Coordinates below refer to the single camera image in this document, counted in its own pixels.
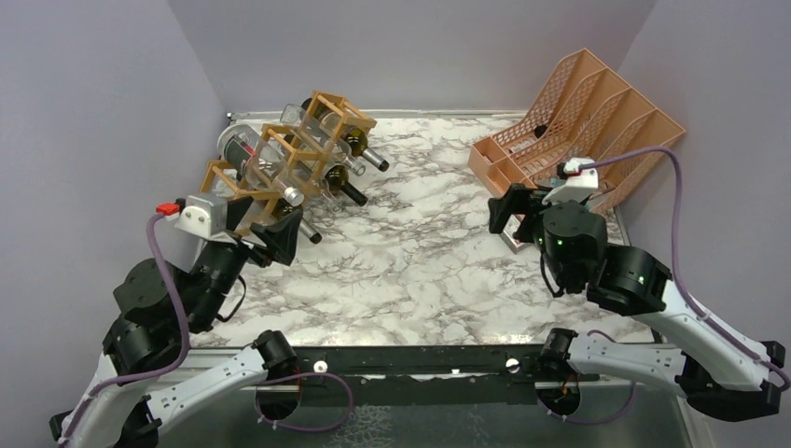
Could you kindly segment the dark green wine bottle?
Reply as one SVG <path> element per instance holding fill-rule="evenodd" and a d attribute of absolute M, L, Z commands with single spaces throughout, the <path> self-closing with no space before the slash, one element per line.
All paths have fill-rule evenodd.
<path fill-rule="evenodd" d="M 335 164 L 327 167 L 324 170 L 323 179 L 326 181 L 327 190 L 332 197 L 346 196 L 358 206 L 368 203 L 368 196 L 351 183 L 346 166 Z"/>
<path fill-rule="evenodd" d="M 303 212 L 303 207 L 301 205 L 292 205 L 285 199 L 279 199 L 271 211 L 271 216 L 274 220 L 279 221 L 297 211 Z M 320 231 L 310 224 L 305 217 L 300 221 L 299 231 L 314 245 L 318 245 L 323 241 Z"/>
<path fill-rule="evenodd" d="M 318 100 L 313 116 L 330 136 L 333 136 L 336 129 L 340 130 L 340 140 L 350 147 L 351 158 L 354 162 L 363 159 L 380 172 L 386 172 L 390 168 L 389 161 L 370 147 L 368 134 L 353 124 L 342 124 L 341 114 L 335 112 L 327 104 Z"/>

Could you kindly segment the clear bottle silver cap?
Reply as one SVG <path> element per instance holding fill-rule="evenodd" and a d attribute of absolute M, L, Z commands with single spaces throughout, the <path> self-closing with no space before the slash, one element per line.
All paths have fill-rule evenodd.
<path fill-rule="evenodd" d="M 246 180 L 253 189 L 277 191 L 292 205 L 303 203 L 305 195 L 291 176 L 284 150 L 265 141 L 251 126 L 228 126 L 218 137 L 217 147 L 239 180 Z"/>

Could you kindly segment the clear glass bottle small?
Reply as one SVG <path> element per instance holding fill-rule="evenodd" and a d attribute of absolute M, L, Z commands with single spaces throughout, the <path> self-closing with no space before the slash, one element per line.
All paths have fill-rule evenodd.
<path fill-rule="evenodd" d="M 301 132 L 300 147 L 313 141 L 325 153 L 332 156 L 332 160 L 348 168 L 354 175 L 362 175 L 366 166 L 354 154 L 353 148 L 346 137 L 334 138 L 334 132 L 340 126 L 340 114 L 332 111 L 328 106 L 321 104 L 317 107 L 316 114 L 307 115 L 307 110 L 300 105 L 288 104 L 280 117 L 283 125 L 292 130 Z"/>

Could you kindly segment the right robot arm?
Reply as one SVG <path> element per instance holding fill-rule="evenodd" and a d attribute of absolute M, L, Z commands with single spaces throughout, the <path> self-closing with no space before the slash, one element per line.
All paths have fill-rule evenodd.
<path fill-rule="evenodd" d="M 686 301 L 666 265 L 641 248 L 610 243 L 604 218 L 585 204 L 547 204 L 544 192 L 514 184 L 491 198 L 488 209 L 492 233 L 521 216 L 515 236 L 538 249 L 552 295 L 582 293 L 664 337 L 663 343 L 638 346 L 553 329 L 538 355 L 546 377 L 600 374 L 631 380 L 664 389 L 726 422 L 780 411 L 783 392 L 770 376 L 784 363 L 784 347 L 735 335 L 697 301 Z"/>

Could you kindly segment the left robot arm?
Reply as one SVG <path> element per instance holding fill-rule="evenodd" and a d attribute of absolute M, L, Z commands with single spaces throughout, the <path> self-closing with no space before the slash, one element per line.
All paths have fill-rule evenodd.
<path fill-rule="evenodd" d="M 252 200 L 210 193 L 160 204 L 146 224 L 151 257 L 135 265 L 115 288 L 119 315 L 104 336 L 96 372 L 75 408 L 49 421 L 60 447 L 154 447 L 160 436 L 212 400 L 260 381 L 291 380 L 298 358 L 282 332 L 266 330 L 220 366 L 177 385 L 151 386 L 176 370 L 190 338 L 212 330 L 246 264 L 266 268 L 293 262 L 302 214 L 270 225 L 253 224 L 253 243 L 234 230 Z M 183 271 L 162 255 L 156 224 L 203 240 L 193 266 Z"/>

